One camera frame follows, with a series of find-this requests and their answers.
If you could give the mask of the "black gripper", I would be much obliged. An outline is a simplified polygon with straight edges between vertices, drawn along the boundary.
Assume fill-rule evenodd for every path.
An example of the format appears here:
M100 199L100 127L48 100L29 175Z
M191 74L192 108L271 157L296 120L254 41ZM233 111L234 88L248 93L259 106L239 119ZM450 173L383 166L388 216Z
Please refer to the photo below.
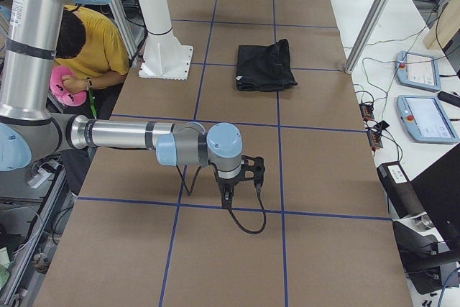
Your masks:
M222 209L232 209L234 186L237 185L240 181L244 180L244 172L242 170L238 172L224 172L216 170L215 179L218 184L218 189L221 193Z

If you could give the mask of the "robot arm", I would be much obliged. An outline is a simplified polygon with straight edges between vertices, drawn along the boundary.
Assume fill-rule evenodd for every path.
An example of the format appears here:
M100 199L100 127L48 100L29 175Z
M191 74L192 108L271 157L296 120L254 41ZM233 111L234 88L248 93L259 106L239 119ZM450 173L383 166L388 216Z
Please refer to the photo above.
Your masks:
M107 89L123 78L129 57L117 28L90 48L80 17L68 4L110 0L13 0L1 79L1 169L69 149L119 147L153 150L162 165L212 165L222 206L231 208L234 186L244 177L242 138L232 124L113 122L91 115L52 114L46 100L52 69L71 93Z

